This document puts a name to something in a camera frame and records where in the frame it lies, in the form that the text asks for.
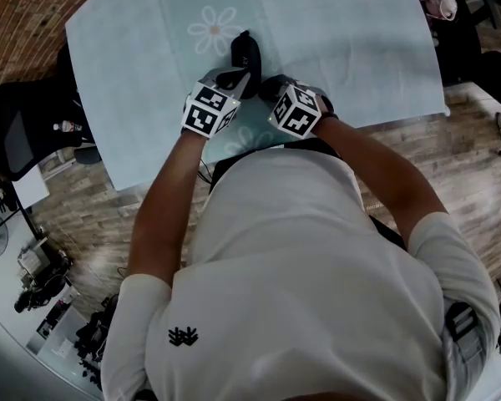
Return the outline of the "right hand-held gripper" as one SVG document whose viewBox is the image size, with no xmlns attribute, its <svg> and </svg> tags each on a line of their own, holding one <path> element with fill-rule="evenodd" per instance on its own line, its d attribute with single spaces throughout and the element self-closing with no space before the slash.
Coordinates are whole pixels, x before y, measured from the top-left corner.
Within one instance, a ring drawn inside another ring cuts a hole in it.
<svg viewBox="0 0 501 401">
<path fill-rule="evenodd" d="M 286 75 L 264 80 L 258 96 L 274 104 L 269 123 L 299 140 L 305 139 L 323 116 L 336 116 L 331 101 L 320 89 L 297 83 Z"/>
</svg>

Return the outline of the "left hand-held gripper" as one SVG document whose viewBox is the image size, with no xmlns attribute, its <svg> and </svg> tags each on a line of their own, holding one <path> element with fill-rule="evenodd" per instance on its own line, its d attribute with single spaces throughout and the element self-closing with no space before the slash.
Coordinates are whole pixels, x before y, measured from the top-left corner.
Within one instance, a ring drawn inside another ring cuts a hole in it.
<svg viewBox="0 0 501 401">
<path fill-rule="evenodd" d="M 233 83 L 236 85 L 232 89 L 218 85 Z M 222 67 L 210 70 L 186 98 L 182 130 L 211 139 L 230 125 L 240 109 L 240 100 L 251 98 L 252 91 L 252 76 L 246 69 Z"/>
</svg>

